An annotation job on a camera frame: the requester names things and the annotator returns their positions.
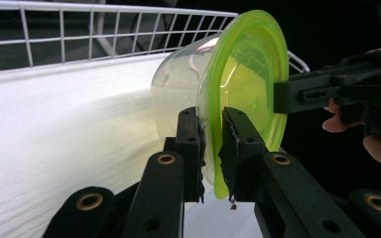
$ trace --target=lid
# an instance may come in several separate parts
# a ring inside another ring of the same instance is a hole
[[[280,26],[268,13],[254,10],[240,15],[221,34],[202,76],[198,117],[207,145],[203,169],[217,198],[228,195],[218,152],[222,145],[221,111],[245,112],[270,151],[277,151],[287,116],[273,111],[274,82],[288,80],[287,45]]]

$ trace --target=wire grid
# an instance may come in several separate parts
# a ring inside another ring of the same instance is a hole
[[[0,70],[173,52],[236,13],[0,1]]]

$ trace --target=dark background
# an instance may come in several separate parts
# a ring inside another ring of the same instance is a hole
[[[362,0],[179,0],[177,7],[244,13],[269,12],[288,48],[311,70],[381,48],[376,9]],[[323,109],[289,115],[282,147],[329,192],[347,198],[357,188],[381,190],[381,165],[362,145],[362,126],[330,134]]]

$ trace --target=clear plastic container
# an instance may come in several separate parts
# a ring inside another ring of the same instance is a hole
[[[228,195],[218,152],[222,145],[221,111],[245,112],[270,151],[279,149],[286,115],[274,113],[274,83],[288,80],[287,45],[275,19],[250,11],[213,35],[171,54],[152,84],[159,135],[175,136],[180,111],[196,106],[205,130],[203,174],[217,198]]]

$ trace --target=brass ring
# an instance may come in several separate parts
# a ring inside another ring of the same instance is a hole
[[[85,200],[88,198],[91,198],[92,202],[85,202]],[[76,208],[82,211],[92,210],[95,207],[99,206],[102,201],[103,201],[103,195],[101,195],[100,193],[97,193],[97,192],[87,193],[82,195],[76,201]]]
[[[175,161],[175,157],[172,155],[160,155],[157,158],[157,162],[162,165],[169,165]]]
[[[381,196],[373,193],[364,194],[364,200],[366,203],[374,209],[381,211]]]
[[[274,155],[271,160],[275,163],[277,163],[278,165],[282,165],[282,166],[287,166],[289,165],[292,161],[290,161],[289,158],[285,157],[285,156],[281,156],[281,155]]]

